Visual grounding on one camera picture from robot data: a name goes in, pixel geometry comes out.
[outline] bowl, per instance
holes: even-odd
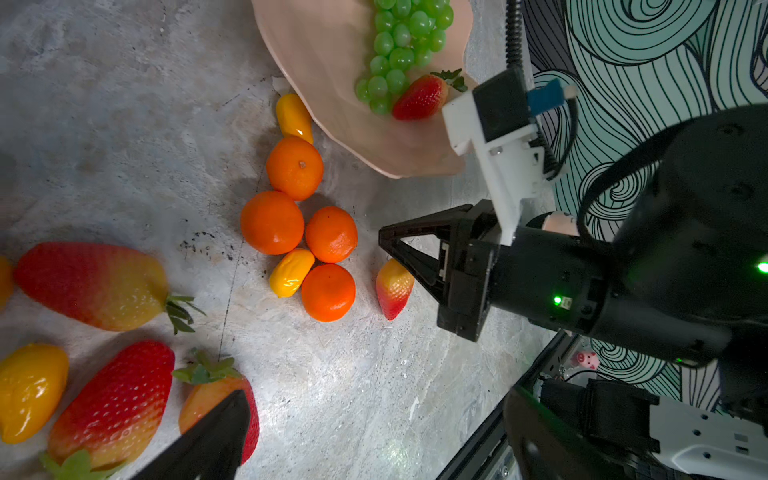
[[[375,55],[372,0],[252,0],[267,48],[314,121],[344,148],[391,178],[457,174],[463,159],[452,149],[442,115],[401,122],[370,111],[355,95]],[[445,48],[413,81],[430,71],[464,68],[472,30],[469,0],[453,0],[454,22]],[[476,83],[465,80],[470,88]]]

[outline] yellow fruit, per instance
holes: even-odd
[[[315,256],[308,250],[297,248],[288,253],[270,275],[272,291],[280,298],[292,296],[314,264]]]
[[[284,137],[298,137],[310,143],[312,117],[297,94],[288,94],[277,101],[277,123]]]
[[[0,312],[8,304],[13,293],[13,267],[7,258],[0,255]]]
[[[51,419],[67,385],[69,360],[51,345],[24,346],[0,363],[0,430],[21,443]]]

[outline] small strawberry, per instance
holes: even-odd
[[[448,100],[449,86],[467,91],[464,77],[457,71],[432,72],[414,81],[395,103],[392,116],[397,120],[422,120],[436,114]]]
[[[192,349],[196,363],[174,370],[173,376],[195,387],[187,397],[179,414],[179,430],[181,435],[191,429],[200,419],[219,405],[235,390],[243,390],[250,407],[250,424],[243,446],[244,464],[256,449],[259,442],[259,413],[256,410],[256,400],[250,382],[237,370],[232,368],[235,359],[230,357],[217,363],[212,363],[202,350]]]
[[[179,303],[203,313],[191,296],[172,296],[163,266],[127,247],[47,242],[29,250],[14,280],[33,300],[72,319],[113,332],[136,329],[167,312],[174,333],[194,332]]]
[[[88,468],[101,473],[134,461],[160,426],[173,369],[174,353],[160,342],[118,353],[53,425],[43,465],[56,478],[93,478]],[[84,471],[72,475],[73,468]]]
[[[392,320],[406,307],[415,278],[403,265],[391,259],[376,276],[376,295],[387,320]]]

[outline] gray tabletop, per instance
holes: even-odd
[[[473,3],[467,63],[482,81],[504,67],[503,7]],[[551,335],[494,310],[480,342],[459,339],[436,327],[436,302],[418,285],[388,322],[374,288],[386,260],[378,229],[488,192],[471,158],[457,177],[390,180],[319,130],[326,175],[301,209],[335,204],[354,216],[359,247],[342,265],[357,301],[322,324],[298,296],[278,300],[267,278],[280,258],[244,244],[238,224],[270,189],[264,163],[281,138],[274,76],[248,0],[0,3],[0,253],[16,261],[44,240],[127,245],[160,259],[174,290],[208,313],[194,336],[174,336],[163,318],[116,334],[17,292],[0,317],[0,356],[33,341],[67,350],[56,418],[130,343],[159,339],[178,366],[202,346],[235,356],[253,384],[261,436],[238,478],[434,478]],[[551,198],[527,215],[548,207]],[[174,383],[149,448],[115,478],[178,437],[186,394]],[[45,478],[36,455],[52,423],[0,445],[0,478]]]

